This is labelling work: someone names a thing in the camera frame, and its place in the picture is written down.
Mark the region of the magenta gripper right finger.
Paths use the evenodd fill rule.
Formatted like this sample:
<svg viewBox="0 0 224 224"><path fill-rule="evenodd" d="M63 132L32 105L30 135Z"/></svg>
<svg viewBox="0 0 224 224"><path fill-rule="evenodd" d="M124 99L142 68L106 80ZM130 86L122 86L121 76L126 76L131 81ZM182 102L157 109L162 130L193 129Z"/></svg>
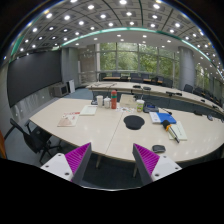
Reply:
<svg viewBox="0 0 224 224"><path fill-rule="evenodd" d="M167 155L158 155L136 143L133 144L132 154L144 185L181 170Z"/></svg>

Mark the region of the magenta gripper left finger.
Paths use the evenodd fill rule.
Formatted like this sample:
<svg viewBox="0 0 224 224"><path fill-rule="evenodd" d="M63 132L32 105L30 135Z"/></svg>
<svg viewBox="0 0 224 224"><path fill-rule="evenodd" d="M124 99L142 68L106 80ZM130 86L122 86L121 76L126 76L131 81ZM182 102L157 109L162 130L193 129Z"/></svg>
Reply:
<svg viewBox="0 0 224 224"><path fill-rule="evenodd" d="M66 154L57 153L42 166L42 169L79 185L91 153L91 144L87 143Z"/></svg>

